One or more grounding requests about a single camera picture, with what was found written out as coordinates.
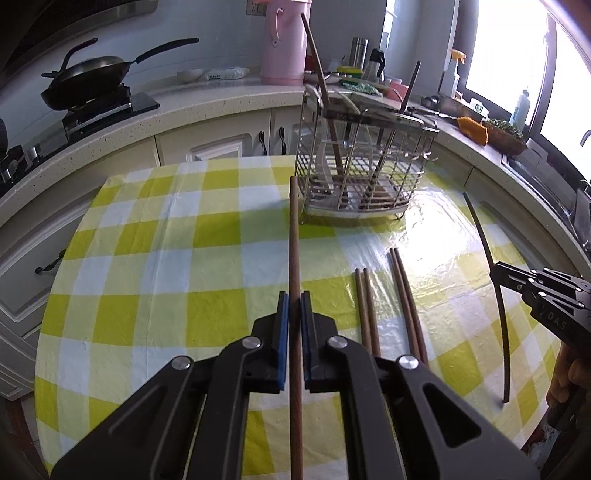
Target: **orange cloth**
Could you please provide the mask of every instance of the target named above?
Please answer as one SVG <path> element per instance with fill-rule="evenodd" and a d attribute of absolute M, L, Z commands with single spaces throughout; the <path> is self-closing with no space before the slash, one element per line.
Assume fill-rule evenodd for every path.
<path fill-rule="evenodd" d="M 468 138 L 474 140 L 483 147 L 488 143 L 488 131 L 484 125 L 479 124 L 468 116 L 461 116 L 457 119 L 457 124 L 460 127 L 460 132 Z"/>

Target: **pan handle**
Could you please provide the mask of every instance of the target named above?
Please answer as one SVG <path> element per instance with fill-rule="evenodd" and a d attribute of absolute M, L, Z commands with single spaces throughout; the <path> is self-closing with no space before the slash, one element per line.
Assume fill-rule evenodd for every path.
<path fill-rule="evenodd" d="M 152 50 L 148 50 L 146 53 L 142 53 L 139 57 L 137 57 L 134 62 L 140 63 L 158 53 L 162 53 L 163 51 L 172 50 L 173 48 L 179 48 L 183 45 L 189 45 L 190 43 L 198 43 L 198 38 L 182 38 L 181 40 L 173 40 L 165 43 L 164 45 L 160 45 L 159 47 L 152 48 Z"/>
<path fill-rule="evenodd" d="M 61 72 L 63 72 L 66 67 L 68 66 L 68 62 L 70 61 L 70 58 L 72 55 L 74 55 L 74 53 L 76 53 L 78 50 L 82 50 L 83 48 L 86 48 L 94 43 L 96 43 L 98 41 L 98 38 L 91 38 L 90 40 L 86 40 L 78 45 L 76 45 L 75 47 L 71 48 L 70 51 L 68 53 L 66 53 L 66 57 L 64 58 L 64 61 L 61 63 L 61 67 L 59 72 L 53 70 L 53 72 L 51 73 L 42 73 L 41 76 L 42 77 L 47 77 L 47 78 L 51 78 L 54 79 L 55 77 L 57 77 L 57 75 Z"/>

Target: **kitchen sink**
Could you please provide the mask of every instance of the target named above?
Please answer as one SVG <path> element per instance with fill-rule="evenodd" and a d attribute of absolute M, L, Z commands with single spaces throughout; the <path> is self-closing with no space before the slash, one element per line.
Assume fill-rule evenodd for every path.
<path fill-rule="evenodd" d="M 520 180 L 525 182 L 528 187 L 530 187 L 531 190 L 533 190 L 536 195 L 548 205 L 548 207 L 550 207 L 577 242 L 580 243 L 577 233 L 574 231 L 572 221 L 570 220 L 571 212 L 562 204 L 560 199 L 546 185 L 544 185 L 542 181 L 530 172 L 526 165 L 523 165 L 523 163 L 516 158 L 506 157 L 504 164 L 512 170 Z"/>

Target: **kitchen counter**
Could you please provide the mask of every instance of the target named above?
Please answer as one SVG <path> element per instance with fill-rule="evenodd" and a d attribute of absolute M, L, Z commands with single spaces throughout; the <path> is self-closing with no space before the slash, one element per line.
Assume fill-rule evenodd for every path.
<path fill-rule="evenodd" d="M 102 130 L 59 152 L 21 180 L 0 199 L 0 226 L 37 195 L 61 179 L 130 144 L 153 135 L 225 115 L 297 106 L 303 88 L 261 85 L 255 78 L 173 86 L 149 92 L 160 108 Z M 399 102 L 384 99 L 398 107 Z M 494 148 L 481 147 L 453 125 L 438 122 L 437 143 L 459 155 L 501 186 L 550 233 L 579 273 L 591 279 L 591 263 L 554 212 L 515 174 L 502 165 Z"/>

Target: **woven basket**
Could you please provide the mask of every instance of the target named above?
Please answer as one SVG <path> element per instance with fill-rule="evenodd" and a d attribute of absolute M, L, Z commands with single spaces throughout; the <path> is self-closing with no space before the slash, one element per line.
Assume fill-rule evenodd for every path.
<path fill-rule="evenodd" d="M 488 143 L 504 155 L 519 155 L 527 148 L 525 143 L 500 128 L 485 125 L 488 131 Z"/>

